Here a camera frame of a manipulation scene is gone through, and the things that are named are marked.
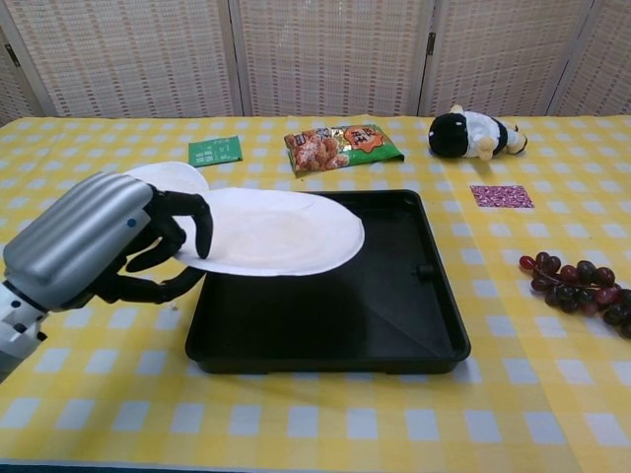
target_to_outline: grape bunch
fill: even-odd
[[[605,323],[618,327],[623,337],[631,338],[631,290],[616,284],[615,274],[609,268],[596,268],[586,260],[576,266],[561,267],[561,260],[545,251],[535,258],[522,256],[520,266],[531,272],[530,286],[545,294],[546,304],[566,313],[602,312]]]

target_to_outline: green card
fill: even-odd
[[[188,163],[196,168],[232,163],[242,159],[238,136],[188,143]]]

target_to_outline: yellow checkered tablecloth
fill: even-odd
[[[430,156],[430,119],[27,118],[0,130],[0,243],[101,170],[185,161],[240,135],[245,160],[202,169],[211,187],[409,188],[428,212],[472,343],[446,375],[208,375],[183,350],[199,287],[176,308],[54,314],[49,338],[0,385],[4,462],[387,472],[629,471],[631,342],[534,298],[517,267],[546,249],[631,282],[631,118],[515,118],[519,157]],[[377,122],[404,163],[295,178],[283,135]],[[470,184],[521,184],[535,208],[477,207]],[[170,261],[148,276],[180,269]]]

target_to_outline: white paper plate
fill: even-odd
[[[130,169],[125,174],[131,175],[160,190],[196,194],[208,190],[208,182],[193,166],[178,161],[156,163]]]
[[[186,243],[175,256],[206,271],[242,276],[305,276],[350,260],[364,244],[360,219],[320,196],[278,190],[226,188],[200,192],[210,206],[210,254],[195,251],[195,226],[177,217]]]

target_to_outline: stuffed toy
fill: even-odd
[[[432,151],[442,158],[477,157],[489,161],[502,150],[511,155],[521,153],[528,139],[517,126],[454,105],[449,113],[434,119],[429,141]]]

